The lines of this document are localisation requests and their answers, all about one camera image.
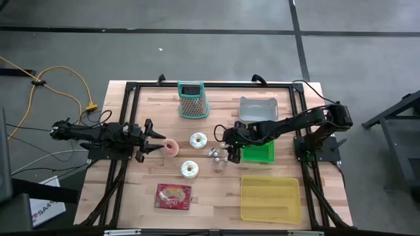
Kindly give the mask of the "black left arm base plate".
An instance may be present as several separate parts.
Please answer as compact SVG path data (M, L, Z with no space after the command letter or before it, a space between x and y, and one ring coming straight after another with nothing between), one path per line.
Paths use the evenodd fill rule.
M129 160L133 153L132 147L108 148L105 146L89 146L88 158L92 160Z

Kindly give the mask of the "black metal stand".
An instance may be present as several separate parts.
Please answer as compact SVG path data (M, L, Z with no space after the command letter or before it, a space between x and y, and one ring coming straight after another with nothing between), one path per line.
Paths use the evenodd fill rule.
M380 125L391 155L386 191L401 189L420 203L420 90L362 123L369 130Z

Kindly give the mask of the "white printed cardboard box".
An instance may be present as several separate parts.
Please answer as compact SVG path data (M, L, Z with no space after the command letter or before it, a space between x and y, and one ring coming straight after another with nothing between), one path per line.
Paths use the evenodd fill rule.
M33 227L37 227L66 211L63 202L42 199L30 199L30 208Z

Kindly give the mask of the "pink-topped toy donut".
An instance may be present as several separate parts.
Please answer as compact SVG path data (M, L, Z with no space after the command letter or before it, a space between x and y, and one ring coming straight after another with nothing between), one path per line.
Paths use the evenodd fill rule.
M162 145L160 151L164 157L175 157L179 152L179 145L173 139L165 139Z

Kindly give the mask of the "red popcorn packet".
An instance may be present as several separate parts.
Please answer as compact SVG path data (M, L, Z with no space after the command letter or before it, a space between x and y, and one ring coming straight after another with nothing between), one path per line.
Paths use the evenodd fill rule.
M192 187L177 184L158 184L154 206L173 210L188 210L192 200Z

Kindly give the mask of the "green slotted plastic basket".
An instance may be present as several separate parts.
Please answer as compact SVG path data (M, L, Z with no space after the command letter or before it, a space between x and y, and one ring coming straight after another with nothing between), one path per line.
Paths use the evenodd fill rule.
M244 161L273 163L275 158L274 142L269 142L263 146L244 147L242 151L242 159Z

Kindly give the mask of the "teal metal box grater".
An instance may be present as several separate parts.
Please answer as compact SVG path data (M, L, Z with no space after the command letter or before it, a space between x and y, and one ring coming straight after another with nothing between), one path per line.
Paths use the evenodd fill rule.
M203 119L209 115L209 102L203 81L178 81L180 115L187 119Z

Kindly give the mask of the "silver aluminium extrusion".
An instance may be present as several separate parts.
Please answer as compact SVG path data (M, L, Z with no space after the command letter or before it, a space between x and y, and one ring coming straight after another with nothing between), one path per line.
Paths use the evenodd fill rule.
M289 230L287 236L325 236L325 234L321 231Z
M141 235L140 229L114 229L106 230L103 236L139 236Z

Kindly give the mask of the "white donut blue icing lines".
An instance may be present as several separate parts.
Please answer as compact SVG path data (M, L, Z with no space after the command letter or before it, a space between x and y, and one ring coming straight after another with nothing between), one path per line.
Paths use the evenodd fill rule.
M199 173L199 166L194 161L185 161L180 167L180 173L184 178L193 179Z

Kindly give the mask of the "black flat floor bar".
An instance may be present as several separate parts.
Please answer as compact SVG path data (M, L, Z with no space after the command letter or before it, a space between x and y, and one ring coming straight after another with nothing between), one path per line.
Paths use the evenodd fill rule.
M20 69L0 68L0 76L31 77L35 75L36 71L32 69L25 69L22 71Z

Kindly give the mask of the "dark grey cabinet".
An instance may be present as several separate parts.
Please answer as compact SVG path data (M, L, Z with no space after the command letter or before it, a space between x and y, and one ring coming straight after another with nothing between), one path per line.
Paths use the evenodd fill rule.
M0 236L17 236L32 229L29 195L13 191L5 111L0 108Z

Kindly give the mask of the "yellow plastic bin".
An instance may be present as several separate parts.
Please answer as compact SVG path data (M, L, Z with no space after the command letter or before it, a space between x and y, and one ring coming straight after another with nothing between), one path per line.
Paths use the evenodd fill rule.
M296 178L243 176L240 197L242 220L280 224L302 222L300 187Z

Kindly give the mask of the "grey plastic bin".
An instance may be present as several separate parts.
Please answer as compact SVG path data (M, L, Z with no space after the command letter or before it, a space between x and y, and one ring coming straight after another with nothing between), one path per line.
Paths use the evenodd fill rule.
M239 105L239 119L245 123L278 120L278 101L275 98L250 99L242 96Z

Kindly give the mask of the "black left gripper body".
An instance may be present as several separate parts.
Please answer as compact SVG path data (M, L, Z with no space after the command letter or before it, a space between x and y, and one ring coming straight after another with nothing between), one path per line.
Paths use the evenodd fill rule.
M143 163L146 153L147 137L142 132L142 129L138 125L128 125L127 130L124 132L124 137L127 143L138 148L135 159L139 163Z

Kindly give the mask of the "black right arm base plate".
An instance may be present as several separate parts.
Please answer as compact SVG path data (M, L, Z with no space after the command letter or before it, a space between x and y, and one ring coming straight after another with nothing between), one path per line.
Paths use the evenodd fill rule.
M341 163L341 155L339 147L346 142L346 139L338 141L336 137L328 137L321 147L315 153L311 153L305 148L304 138L302 136L294 137L293 144L295 155L298 161L323 161Z

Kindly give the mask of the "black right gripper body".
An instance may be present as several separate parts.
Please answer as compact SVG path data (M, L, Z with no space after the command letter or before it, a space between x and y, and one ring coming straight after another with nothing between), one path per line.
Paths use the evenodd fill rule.
M249 144L247 125L241 121L236 121L232 128L223 132L222 141L232 147L242 148L247 146Z

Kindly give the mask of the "white donut coloured sprinkles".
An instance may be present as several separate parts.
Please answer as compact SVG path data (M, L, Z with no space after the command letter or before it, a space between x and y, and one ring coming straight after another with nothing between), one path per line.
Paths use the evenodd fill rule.
M191 135L189 142L194 149L202 149L207 145L207 137L202 132L195 132Z

